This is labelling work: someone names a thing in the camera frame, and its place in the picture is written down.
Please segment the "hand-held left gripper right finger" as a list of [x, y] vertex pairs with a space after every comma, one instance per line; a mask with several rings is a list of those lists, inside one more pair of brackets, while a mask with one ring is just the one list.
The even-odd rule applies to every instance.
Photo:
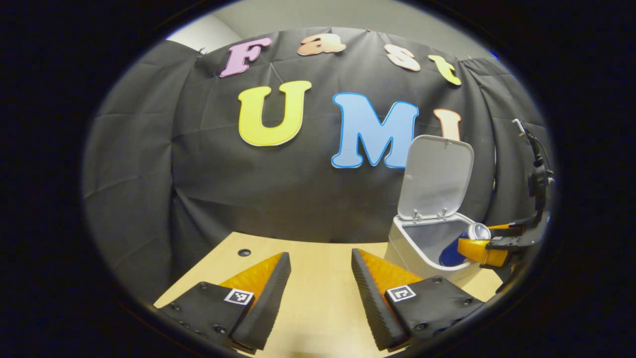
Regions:
[[433, 340], [483, 306], [442, 276], [420, 278], [366, 250], [352, 250], [351, 267], [380, 351]]

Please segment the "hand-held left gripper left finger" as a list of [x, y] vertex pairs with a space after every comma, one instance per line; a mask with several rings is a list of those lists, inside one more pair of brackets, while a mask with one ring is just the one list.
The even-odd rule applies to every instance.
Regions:
[[222, 283], [200, 281], [159, 310], [211, 343], [253, 354], [272, 332], [291, 271], [280, 252]]

